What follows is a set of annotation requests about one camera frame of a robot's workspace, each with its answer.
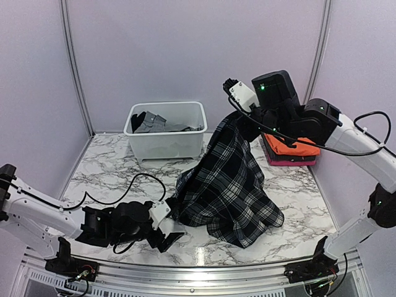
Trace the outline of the orange t-shirt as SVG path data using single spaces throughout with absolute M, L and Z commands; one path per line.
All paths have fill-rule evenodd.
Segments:
M 310 157 L 310 156 L 318 156 L 320 155 L 320 148 L 302 144 L 297 142 L 295 147 L 288 147 L 284 143 L 280 142 L 277 138 L 270 134 L 264 134 L 264 137 L 271 149 L 277 155 L 291 155 L 291 156 L 299 156 L 299 157 Z

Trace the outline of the black white plaid shirt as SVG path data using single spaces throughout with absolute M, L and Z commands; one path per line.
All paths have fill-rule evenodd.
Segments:
M 233 112 L 220 122 L 200 162 L 178 176 L 167 201 L 175 207 L 173 220 L 205 226 L 210 236 L 246 248 L 285 217 L 264 191 L 264 173 L 238 127 L 242 118 Z

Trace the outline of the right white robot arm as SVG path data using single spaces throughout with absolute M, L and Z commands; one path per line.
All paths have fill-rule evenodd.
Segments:
M 351 118 L 376 109 L 395 117 L 392 108 L 395 87 L 386 82 L 376 82 L 370 87 L 362 79 L 321 77 L 314 94 Z M 323 152 L 312 172 L 338 225 L 368 206 L 369 195 L 376 187 L 374 178 L 351 161 L 330 152 Z M 379 230 L 359 244 L 357 250 L 367 272 L 395 273 L 395 228 Z

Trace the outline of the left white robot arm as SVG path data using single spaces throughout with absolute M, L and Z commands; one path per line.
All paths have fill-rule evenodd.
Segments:
M 184 232 L 174 229 L 171 206 L 164 198 L 156 202 L 105 203 L 103 209 L 75 206 L 37 191 L 15 175 L 11 164 L 1 167 L 1 228 L 13 233 L 39 252 L 64 275 L 78 270 L 78 261 L 67 252 L 67 238 L 90 246 L 117 248 L 146 240 L 150 247 L 166 252 Z

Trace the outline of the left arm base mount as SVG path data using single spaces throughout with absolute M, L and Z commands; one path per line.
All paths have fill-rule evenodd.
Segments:
M 99 269 L 98 262 L 72 257 L 71 245 L 64 238 L 59 237 L 58 243 L 56 257 L 46 260 L 45 270 L 68 277 L 70 282 L 83 279 L 94 282 Z

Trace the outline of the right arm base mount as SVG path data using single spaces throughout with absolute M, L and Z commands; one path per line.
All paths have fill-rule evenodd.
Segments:
M 328 236 L 316 245 L 312 259 L 289 263 L 285 266 L 284 276 L 289 283 L 305 282 L 316 278 L 335 276 L 339 272 L 337 260 L 324 254 L 324 245 Z

